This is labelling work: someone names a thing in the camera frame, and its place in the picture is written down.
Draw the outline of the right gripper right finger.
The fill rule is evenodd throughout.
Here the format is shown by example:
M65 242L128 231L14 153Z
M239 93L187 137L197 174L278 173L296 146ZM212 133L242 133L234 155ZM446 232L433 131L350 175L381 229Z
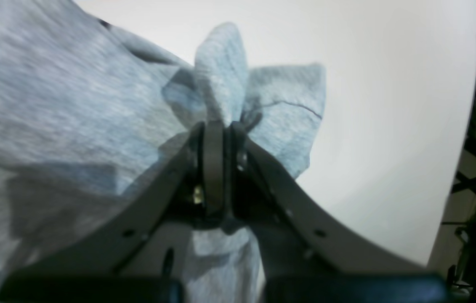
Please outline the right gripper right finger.
M223 146L228 211L257 239L263 303L448 302L440 276L334 219L240 123Z

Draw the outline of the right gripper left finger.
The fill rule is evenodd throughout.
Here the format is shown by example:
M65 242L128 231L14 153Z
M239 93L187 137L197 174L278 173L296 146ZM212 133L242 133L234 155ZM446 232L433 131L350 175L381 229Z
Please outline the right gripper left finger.
M223 223L223 123L200 122L142 194L78 243L7 276L1 303L182 303L194 230Z

